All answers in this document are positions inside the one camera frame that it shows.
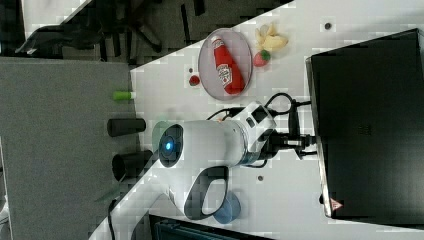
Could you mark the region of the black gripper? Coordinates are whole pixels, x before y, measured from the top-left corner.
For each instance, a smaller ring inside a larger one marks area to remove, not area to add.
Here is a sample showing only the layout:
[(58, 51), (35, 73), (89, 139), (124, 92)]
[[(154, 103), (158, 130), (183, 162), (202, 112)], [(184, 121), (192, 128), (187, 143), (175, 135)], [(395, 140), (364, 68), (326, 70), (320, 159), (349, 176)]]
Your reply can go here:
[(302, 159), (304, 156), (314, 155), (315, 151), (307, 152), (306, 148), (316, 143), (316, 137), (311, 134), (300, 133), (300, 122), (297, 108), (304, 105), (309, 105), (310, 101), (298, 102), (290, 99), (290, 107), (284, 112), (270, 110), (273, 117), (279, 115), (288, 115), (288, 132), (278, 132), (274, 130), (263, 146), (263, 159), (268, 160), (273, 158), (279, 151), (294, 150), (296, 155)]

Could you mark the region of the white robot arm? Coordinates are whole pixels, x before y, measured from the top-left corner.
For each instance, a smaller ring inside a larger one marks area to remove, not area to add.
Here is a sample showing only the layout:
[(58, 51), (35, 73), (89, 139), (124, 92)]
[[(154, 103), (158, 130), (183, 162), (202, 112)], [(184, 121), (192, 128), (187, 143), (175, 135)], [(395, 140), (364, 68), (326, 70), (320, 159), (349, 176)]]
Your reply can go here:
[(314, 136), (300, 132), (300, 105), (294, 102), (285, 111), (291, 117), (287, 133), (276, 130), (274, 118), (279, 113), (258, 101), (221, 122), (194, 120), (167, 127), (151, 163), (122, 200), (109, 208), (89, 240), (130, 240), (141, 217), (162, 194), (190, 220), (214, 215), (225, 204), (231, 168), (252, 167), (286, 149), (303, 157), (316, 143)]

